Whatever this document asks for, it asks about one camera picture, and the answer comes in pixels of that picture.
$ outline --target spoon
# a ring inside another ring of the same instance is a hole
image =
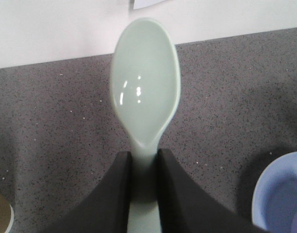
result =
[[[155,20],[138,19],[122,33],[111,65],[110,95],[133,158],[127,232],[160,233],[154,160],[178,106],[180,70],[175,47]]]

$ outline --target beige bowl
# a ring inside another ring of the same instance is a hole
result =
[[[9,233],[13,220],[13,209],[6,198],[0,194],[0,233]]]

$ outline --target paper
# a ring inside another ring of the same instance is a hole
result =
[[[162,1],[165,1],[165,0],[134,0],[133,9],[136,10],[136,9],[144,8]]]

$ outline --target spoon neck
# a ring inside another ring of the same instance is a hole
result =
[[[142,143],[131,140],[131,153],[133,158],[155,157],[159,140],[150,143]]]

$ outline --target speckled countertop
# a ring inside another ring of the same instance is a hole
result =
[[[297,150],[297,29],[177,45],[182,91],[159,147],[228,209],[250,218],[255,183]],[[128,150],[110,107],[112,55],[0,69],[0,192],[11,233],[80,203]]]

